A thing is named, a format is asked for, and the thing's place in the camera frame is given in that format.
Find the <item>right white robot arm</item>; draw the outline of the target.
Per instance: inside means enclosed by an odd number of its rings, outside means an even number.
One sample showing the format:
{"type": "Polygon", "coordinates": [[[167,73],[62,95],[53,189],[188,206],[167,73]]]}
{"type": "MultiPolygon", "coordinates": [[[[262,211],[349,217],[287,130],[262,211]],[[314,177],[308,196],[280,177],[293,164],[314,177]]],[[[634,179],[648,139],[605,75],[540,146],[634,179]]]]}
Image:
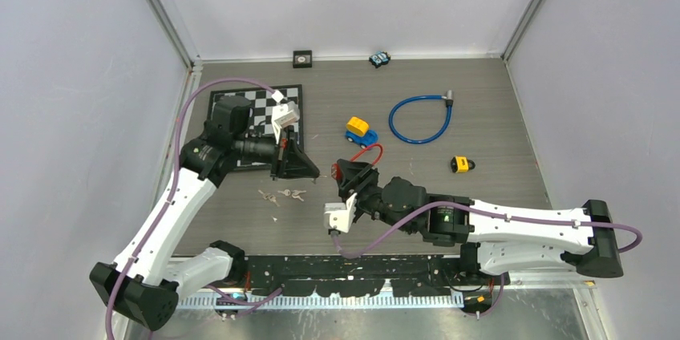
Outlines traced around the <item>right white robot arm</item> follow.
{"type": "Polygon", "coordinates": [[[458,246],[458,274],[468,284],[526,269],[567,269],[596,278],[624,274],[616,227],[603,200],[562,210],[517,208],[428,192],[398,176],[381,186],[377,168],[367,162],[338,160],[331,174],[341,198],[325,206],[331,235],[348,233],[369,216],[389,225],[389,234],[419,234],[434,246],[458,246]]]}

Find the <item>silver key bunch left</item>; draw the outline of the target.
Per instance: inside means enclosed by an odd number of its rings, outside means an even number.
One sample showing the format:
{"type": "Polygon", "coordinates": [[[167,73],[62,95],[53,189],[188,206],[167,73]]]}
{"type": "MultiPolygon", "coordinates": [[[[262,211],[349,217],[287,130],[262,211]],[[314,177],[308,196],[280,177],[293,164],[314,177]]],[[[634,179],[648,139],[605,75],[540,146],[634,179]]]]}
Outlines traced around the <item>silver key bunch left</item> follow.
{"type": "Polygon", "coordinates": [[[268,202],[276,205],[277,207],[280,207],[280,204],[277,202],[277,198],[275,195],[269,192],[264,192],[262,190],[258,190],[258,193],[260,194],[261,198],[264,200],[267,200],[268,202]]]}

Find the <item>silver key bunch right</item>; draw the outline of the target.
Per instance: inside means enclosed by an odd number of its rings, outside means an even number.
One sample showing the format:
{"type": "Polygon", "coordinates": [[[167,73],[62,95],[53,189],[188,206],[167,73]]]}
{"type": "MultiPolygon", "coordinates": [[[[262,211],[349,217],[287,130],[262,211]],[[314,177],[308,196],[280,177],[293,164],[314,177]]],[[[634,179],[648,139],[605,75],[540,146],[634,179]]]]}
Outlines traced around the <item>silver key bunch right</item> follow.
{"type": "Polygon", "coordinates": [[[283,189],[283,190],[278,190],[277,192],[279,194],[285,196],[285,197],[292,198],[294,200],[299,200],[301,202],[305,201],[303,196],[307,193],[306,190],[300,190],[300,189],[294,189],[294,190],[283,189]]]}

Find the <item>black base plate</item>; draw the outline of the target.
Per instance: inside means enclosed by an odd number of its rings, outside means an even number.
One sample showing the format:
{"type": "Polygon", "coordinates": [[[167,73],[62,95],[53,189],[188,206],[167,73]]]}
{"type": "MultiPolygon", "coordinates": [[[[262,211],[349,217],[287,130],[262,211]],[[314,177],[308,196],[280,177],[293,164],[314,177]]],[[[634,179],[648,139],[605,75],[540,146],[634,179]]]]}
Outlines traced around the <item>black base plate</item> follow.
{"type": "Polygon", "coordinates": [[[281,289],[284,297],[328,298],[375,296],[385,286],[396,297],[443,296],[456,290],[500,286],[501,277],[474,273],[458,257],[444,255],[250,256],[239,281],[214,281],[212,286],[266,297],[281,289]]]}

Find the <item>small black square box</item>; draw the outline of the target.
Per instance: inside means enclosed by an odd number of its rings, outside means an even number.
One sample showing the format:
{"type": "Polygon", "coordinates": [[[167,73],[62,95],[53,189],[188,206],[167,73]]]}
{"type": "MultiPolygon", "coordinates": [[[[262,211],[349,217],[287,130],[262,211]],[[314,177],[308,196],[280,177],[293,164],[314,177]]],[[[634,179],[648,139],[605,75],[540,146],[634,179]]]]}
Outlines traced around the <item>small black square box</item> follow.
{"type": "Polygon", "coordinates": [[[292,66],[293,68],[311,68],[313,66],[312,50],[294,51],[292,66]]]}

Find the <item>silver key bunch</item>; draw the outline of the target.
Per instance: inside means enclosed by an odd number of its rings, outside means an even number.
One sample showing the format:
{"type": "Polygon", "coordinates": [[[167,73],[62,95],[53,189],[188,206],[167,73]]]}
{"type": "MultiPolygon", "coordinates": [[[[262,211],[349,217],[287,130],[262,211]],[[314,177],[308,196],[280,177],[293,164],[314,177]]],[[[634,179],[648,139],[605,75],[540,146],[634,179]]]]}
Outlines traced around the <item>silver key bunch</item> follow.
{"type": "Polygon", "coordinates": [[[305,201],[303,196],[307,193],[306,190],[300,190],[300,189],[294,189],[294,190],[283,189],[283,190],[278,190],[277,192],[279,194],[285,196],[285,197],[292,198],[294,200],[299,200],[301,202],[305,201]]]}
{"type": "Polygon", "coordinates": [[[260,194],[261,198],[264,200],[267,200],[268,202],[276,205],[277,207],[280,207],[280,204],[277,202],[277,198],[275,195],[269,192],[264,192],[262,190],[258,190],[258,193],[260,194]]]}

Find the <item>yellow black padlock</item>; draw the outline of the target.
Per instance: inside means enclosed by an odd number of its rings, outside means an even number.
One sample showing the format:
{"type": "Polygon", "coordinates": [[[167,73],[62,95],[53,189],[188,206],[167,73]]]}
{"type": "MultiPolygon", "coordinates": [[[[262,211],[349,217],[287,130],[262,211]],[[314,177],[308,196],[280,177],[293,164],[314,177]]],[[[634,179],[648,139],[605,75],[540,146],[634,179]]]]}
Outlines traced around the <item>yellow black padlock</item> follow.
{"type": "Polygon", "coordinates": [[[476,168],[476,163],[466,156],[454,156],[450,162],[451,171],[454,173],[466,173],[476,168]]]}

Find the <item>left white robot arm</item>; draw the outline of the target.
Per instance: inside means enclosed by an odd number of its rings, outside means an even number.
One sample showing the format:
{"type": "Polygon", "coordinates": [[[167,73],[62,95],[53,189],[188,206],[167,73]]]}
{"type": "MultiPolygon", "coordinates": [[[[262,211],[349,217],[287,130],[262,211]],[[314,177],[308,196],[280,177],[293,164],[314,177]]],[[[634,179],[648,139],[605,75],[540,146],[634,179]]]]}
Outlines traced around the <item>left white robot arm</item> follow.
{"type": "Polygon", "coordinates": [[[216,281],[228,287],[244,281],[245,252],[226,241],[213,242],[175,267],[168,263],[197,212],[241,161],[268,164],[274,179],[319,177],[294,130],[298,105],[279,91],[273,98],[271,136],[251,136],[253,104],[228,95],[214,105],[201,134],[178,151],[164,195],[139,232],[111,264],[98,262],[90,273],[107,314],[121,314],[156,331],[180,301],[199,289],[216,281]]]}

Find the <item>small blue toy car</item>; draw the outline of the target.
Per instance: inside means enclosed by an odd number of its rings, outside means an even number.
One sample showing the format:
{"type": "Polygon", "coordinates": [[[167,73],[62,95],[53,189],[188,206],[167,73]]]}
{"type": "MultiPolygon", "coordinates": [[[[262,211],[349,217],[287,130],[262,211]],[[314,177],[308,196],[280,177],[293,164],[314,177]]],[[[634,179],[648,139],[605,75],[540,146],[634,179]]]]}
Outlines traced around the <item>small blue toy car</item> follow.
{"type": "Polygon", "coordinates": [[[368,61],[374,68],[386,66],[391,61],[391,55],[386,51],[378,51],[368,57],[368,61]]]}

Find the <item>black white chessboard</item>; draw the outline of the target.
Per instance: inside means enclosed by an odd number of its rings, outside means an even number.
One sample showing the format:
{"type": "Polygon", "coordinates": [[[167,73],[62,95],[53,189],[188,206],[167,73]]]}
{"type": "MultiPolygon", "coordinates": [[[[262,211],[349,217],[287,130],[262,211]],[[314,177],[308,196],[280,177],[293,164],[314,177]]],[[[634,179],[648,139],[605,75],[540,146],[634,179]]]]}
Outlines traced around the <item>black white chessboard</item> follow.
{"type": "MultiPolygon", "coordinates": [[[[300,119],[293,125],[297,133],[297,141],[304,148],[304,119],[303,119],[303,91],[301,84],[274,86],[273,89],[280,91],[289,102],[297,104],[300,111],[300,119]]],[[[252,117],[249,121],[249,135],[274,136],[271,119],[276,101],[271,94],[259,87],[247,87],[241,89],[210,91],[207,118],[211,119],[217,102],[225,96],[240,96],[248,99],[252,106],[252,117]]]]}

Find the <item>red cable padlock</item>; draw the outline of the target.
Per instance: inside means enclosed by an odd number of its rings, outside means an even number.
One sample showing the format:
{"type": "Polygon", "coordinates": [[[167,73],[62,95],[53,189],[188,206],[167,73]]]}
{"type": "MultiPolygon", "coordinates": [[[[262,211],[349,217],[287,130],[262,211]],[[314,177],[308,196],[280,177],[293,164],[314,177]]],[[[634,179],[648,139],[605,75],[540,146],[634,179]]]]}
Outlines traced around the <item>red cable padlock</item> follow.
{"type": "MultiPolygon", "coordinates": [[[[359,158],[361,158],[365,153],[377,149],[378,150],[378,155],[374,158],[374,160],[371,162],[372,165],[376,165],[383,157],[384,153],[384,147],[380,143],[374,143],[367,145],[365,148],[362,148],[358,153],[356,153],[354,156],[352,156],[349,161],[350,162],[355,162],[359,158]]],[[[337,180],[340,177],[339,173],[339,164],[335,163],[331,165],[330,169],[330,176],[334,179],[337,180]]]]}

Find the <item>blue yellow toy car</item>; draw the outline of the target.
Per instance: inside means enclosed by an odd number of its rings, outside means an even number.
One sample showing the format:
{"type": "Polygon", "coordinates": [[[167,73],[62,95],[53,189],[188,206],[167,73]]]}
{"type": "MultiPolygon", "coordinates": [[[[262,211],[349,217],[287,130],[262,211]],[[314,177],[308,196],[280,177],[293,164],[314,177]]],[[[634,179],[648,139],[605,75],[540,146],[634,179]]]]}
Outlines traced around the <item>blue yellow toy car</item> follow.
{"type": "Polygon", "coordinates": [[[353,116],[346,123],[345,139],[360,148],[367,148],[378,142],[378,134],[365,120],[353,116]]]}

